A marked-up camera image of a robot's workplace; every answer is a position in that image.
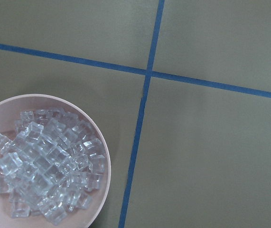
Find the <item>pile of clear ice cubes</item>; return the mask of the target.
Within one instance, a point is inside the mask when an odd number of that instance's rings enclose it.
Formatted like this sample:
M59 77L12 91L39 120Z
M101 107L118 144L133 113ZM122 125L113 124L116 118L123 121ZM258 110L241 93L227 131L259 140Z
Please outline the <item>pile of clear ice cubes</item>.
M11 217L42 215L57 225L88 209L106 162L92 124L51 107L21 112L15 132L0 133L0 194L9 194Z

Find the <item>pink bowl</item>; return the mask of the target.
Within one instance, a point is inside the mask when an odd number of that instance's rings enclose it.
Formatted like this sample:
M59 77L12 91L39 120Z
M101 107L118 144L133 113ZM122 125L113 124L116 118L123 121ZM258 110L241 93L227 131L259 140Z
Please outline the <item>pink bowl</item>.
M0 133L8 133L13 136L14 120L19 113L25 110L42 109L46 107L62 107L66 111L78 114L82 119L88 120L94 127L98 138L106 143L103 134L92 118L76 105L51 95L28 94L18 95L0 102ZM86 210L78 210L67 216L59 225L60 228L88 228L100 214L106 201L111 182L111 160L109 150L106 149L107 164L104 177L101 181L101 189L92 193L93 201ZM8 195L0 195L0 228L52 228L53 225L43 216L30 216L27 218L11 218Z

